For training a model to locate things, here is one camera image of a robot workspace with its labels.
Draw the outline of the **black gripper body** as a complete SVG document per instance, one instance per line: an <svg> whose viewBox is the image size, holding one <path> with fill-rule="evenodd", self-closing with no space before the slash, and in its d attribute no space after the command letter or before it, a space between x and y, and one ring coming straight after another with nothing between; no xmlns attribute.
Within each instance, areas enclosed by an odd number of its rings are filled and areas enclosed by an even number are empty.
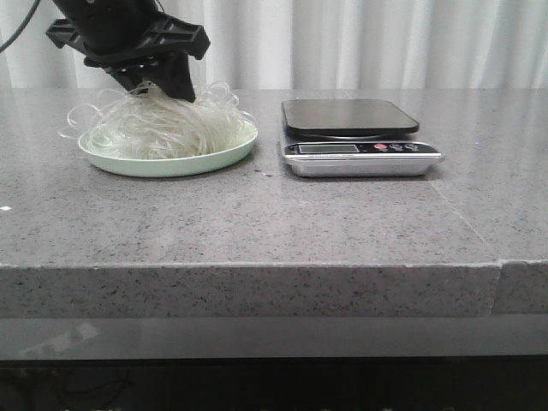
<svg viewBox="0 0 548 411"><path fill-rule="evenodd" d="M46 31L88 67L115 67L184 52L197 60L210 46L206 30L160 11L153 1L56 1L63 13Z"/></svg>

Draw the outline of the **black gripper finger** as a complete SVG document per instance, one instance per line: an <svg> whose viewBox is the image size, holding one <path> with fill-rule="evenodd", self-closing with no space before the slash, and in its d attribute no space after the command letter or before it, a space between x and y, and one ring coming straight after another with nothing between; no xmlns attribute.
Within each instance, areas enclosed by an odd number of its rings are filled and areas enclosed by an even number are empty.
<svg viewBox="0 0 548 411"><path fill-rule="evenodd" d="M159 86L169 97L195 101L188 54L185 51L155 57L145 65L145 79Z"/></svg>
<svg viewBox="0 0 548 411"><path fill-rule="evenodd" d="M141 63L129 66L110 66L106 68L106 73L116 80L126 91L132 92L141 85L144 80L145 65Z"/></svg>

